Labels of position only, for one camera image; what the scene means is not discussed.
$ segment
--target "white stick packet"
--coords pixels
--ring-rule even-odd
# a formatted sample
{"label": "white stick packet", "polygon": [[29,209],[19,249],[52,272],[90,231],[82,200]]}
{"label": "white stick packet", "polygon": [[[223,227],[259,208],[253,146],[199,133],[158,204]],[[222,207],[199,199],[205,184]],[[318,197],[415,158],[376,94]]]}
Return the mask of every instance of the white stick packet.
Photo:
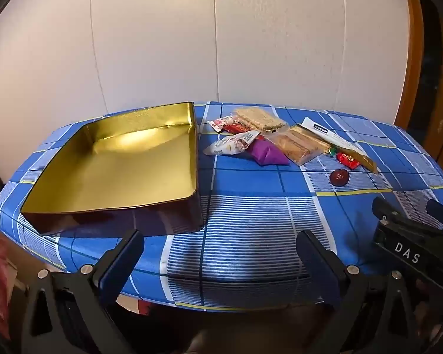
{"label": "white stick packet", "polygon": [[250,130],[249,132],[226,136],[206,147],[203,153],[209,156],[212,154],[239,154],[248,148],[258,134],[258,130]]}

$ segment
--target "snack pile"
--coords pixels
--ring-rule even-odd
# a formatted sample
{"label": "snack pile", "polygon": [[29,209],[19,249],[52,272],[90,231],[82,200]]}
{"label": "snack pile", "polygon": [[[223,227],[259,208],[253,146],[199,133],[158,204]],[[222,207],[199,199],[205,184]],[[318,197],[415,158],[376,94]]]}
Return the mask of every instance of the snack pile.
{"label": "snack pile", "polygon": [[[364,151],[308,117],[302,124],[289,127],[285,121],[262,108],[249,106],[210,121],[210,125],[216,133],[225,131],[232,135],[207,147],[203,152],[208,155],[247,152],[261,166],[288,165],[289,160],[302,166],[320,154],[336,155],[338,162],[351,170],[362,165],[377,173],[376,163]],[[349,177],[347,170],[337,169],[330,176],[330,182],[343,186]]]}

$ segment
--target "red wrapper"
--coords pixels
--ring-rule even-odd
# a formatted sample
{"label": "red wrapper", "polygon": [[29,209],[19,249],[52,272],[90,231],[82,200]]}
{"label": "red wrapper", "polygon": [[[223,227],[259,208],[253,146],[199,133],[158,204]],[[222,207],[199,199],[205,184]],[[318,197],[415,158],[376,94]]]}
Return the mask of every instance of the red wrapper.
{"label": "red wrapper", "polygon": [[360,165],[360,163],[356,161],[353,157],[348,156],[344,153],[338,153],[336,155],[336,159],[338,159],[338,161],[343,165],[349,167],[351,170],[356,169]]}
{"label": "red wrapper", "polygon": [[[233,123],[233,124],[227,124],[223,126],[223,130],[225,130],[228,133],[231,133],[232,135],[237,135],[238,133],[244,133],[253,129],[249,129],[248,127],[239,124],[239,123]],[[256,137],[258,140],[264,140],[265,138],[261,135],[258,135]]]}

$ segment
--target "gold tin box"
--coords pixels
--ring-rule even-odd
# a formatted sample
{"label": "gold tin box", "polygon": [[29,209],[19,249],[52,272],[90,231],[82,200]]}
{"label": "gold tin box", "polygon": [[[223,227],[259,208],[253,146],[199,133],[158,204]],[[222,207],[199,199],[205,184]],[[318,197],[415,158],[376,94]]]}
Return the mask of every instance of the gold tin box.
{"label": "gold tin box", "polygon": [[21,213],[42,235],[199,231],[194,105],[151,107],[84,125],[46,166]]}

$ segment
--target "tablecloth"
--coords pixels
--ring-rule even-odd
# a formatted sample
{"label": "tablecloth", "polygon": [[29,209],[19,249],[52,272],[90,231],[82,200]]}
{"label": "tablecloth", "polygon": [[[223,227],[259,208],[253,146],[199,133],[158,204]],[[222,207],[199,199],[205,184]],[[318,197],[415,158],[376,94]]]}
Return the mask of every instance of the tablecloth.
{"label": "tablecloth", "polygon": [[[205,227],[191,234],[145,238],[143,255],[123,288],[139,299],[206,311],[285,307],[318,299],[295,251],[296,234],[311,229],[345,264],[368,270],[385,258],[371,246],[382,196],[411,219],[443,229],[425,211],[443,204],[443,171],[404,130],[335,111],[259,105],[290,125],[305,117],[355,143],[376,161],[379,174],[362,166],[343,187],[329,174],[343,166],[321,155],[300,168],[258,166],[248,156],[206,156],[201,150],[224,137],[208,121],[241,104],[196,103],[199,190]],[[0,231],[29,253],[74,272],[95,263],[116,238],[40,236],[20,213],[43,169],[84,124],[55,130],[13,174],[0,193]]]}

